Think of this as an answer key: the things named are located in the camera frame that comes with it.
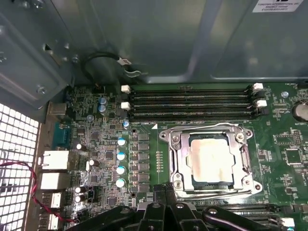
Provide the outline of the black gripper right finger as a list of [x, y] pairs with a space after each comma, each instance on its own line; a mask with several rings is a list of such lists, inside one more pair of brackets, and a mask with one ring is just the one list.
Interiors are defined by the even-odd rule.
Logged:
[[179, 231], [284, 231], [281, 220], [275, 225], [263, 225], [218, 206], [209, 206], [199, 212], [189, 203], [176, 199], [174, 187], [166, 185], [166, 204]]

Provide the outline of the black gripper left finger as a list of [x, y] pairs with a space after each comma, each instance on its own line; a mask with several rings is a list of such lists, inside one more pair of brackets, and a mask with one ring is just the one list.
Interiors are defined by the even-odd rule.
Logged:
[[154, 200], [137, 208], [118, 206], [68, 228], [68, 231], [162, 231], [167, 184], [154, 186]]

